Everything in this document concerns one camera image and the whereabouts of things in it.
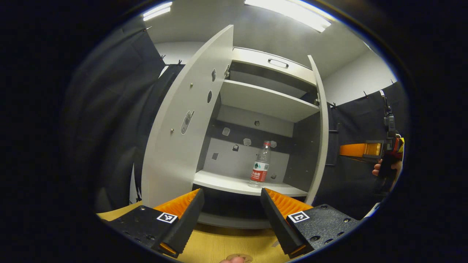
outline plastic water bottle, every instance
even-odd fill
[[[264,141],[263,147],[257,154],[257,159],[254,163],[252,174],[250,175],[249,186],[255,188],[261,188],[265,183],[266,173],[270,166],[270,141]]]

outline ceiling light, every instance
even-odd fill
[[[169,12],[169,11],[171,11],[171,8],[170,8],[170,7],[165,8],[165,9],[163,9],[163,10],[159,10],[159,11],[156,12],[156,13],[152,13],[151,15],[147,15],[147,16],[143,17],[143,21],[150,20],[150,19],[152,19],[152,18],[154,18],[154,17],[157,17],[157,16],[159,16],[159,15],[165,14],[165,13],[167,13],[167,12]]]
[[[283,14],[319,32],[323,32],[331,25],[330,22],[312,11],[319,10],[318,8],[298,0],[245,0],[244,4]]]
[[[158,5],[158,6],[156,6],[155,8],[150,9],[148,12],[145,12],[145,13],[143,14],[143,17],[146,17],[146,16],[148,16],[148,15],[151,15],[151,14],[153,14],[153,13],[155,13],[155,12],[158,12],[159,10],[163,10],[163,9],[168,8],[168,7],[170,7],[170,6],[172,6],[172,2],[165,3],[165,4],[162,4],[162,5]]]
[[[366,42],[363,41],[362,43],[364,43],[364,45],[366,45],[370,50],[372,50],[371,47]]]

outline white cabinet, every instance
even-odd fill
[[[313,61],[314,70],[265,52],[233,48],[232,43],[230,25],[197,51],[165,96],[146,146],[142,172],[144,205],[157,206],[198,186],[209,190],[206,199],[212,198],[211,191],[218,191],[216,198],[222,199],[223,193],[229,195],[226,200],[239,195],[241,199],[258,199],[260,205],[261,190],[249,187],[248,181],[263,140],[278,143],[272,149],[265,187],[301,197],[307,203],[315,197],[326,159],[328,115]],[[228,66],[230,74],[225,72]],[[311,103],[314,95],[323,102],[320,106]],[[314,123],[308,127],[317,127],[320,133],[320,142],[313,145],[315,156],[319,156],[300,161],[302,150],[298,148],[309,149],[313,141],[307,133],[298,135],[295,129],[298,124],[311,121]],[[292,172],[302,165],[310,168]],[[294,183],[295,178],[308,183]],[[204,213],[200,222],[231,227],[239,227],[233,224],[241,222],[243,228],[268,226],[262,218],[255,218],[250,224],[248,218],[212,212]]]

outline ceiling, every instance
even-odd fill
[[[206,42],[229,24],[234,46],[275,54],[310,67],[312,55],[322,79],[353,61],[368,47],[344,24],[334,21],[325,31],[244,0],[173,0],[171,11],[145,22],[155,44]]]

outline red bottle label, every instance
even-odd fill
[[[268,166],[270,165],[266,162],[256,161],[250,179],[256,182],[265,182]]]

